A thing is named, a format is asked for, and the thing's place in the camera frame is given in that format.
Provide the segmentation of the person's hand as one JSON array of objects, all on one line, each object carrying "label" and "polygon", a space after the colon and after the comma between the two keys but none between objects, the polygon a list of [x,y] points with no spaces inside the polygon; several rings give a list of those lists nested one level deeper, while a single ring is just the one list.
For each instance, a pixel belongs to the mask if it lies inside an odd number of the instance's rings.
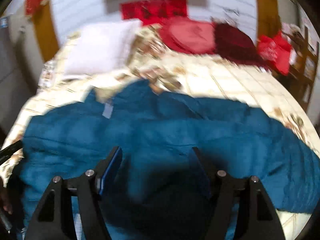
[{"label": "person's hand", "polygon": [[1,203],[3,205],[3,209],[11,215],[12,214],[12,205],[9,200],[7,188],[4,187],[3,180],[1,177],[0,177],[0,199],[1,199]]}]

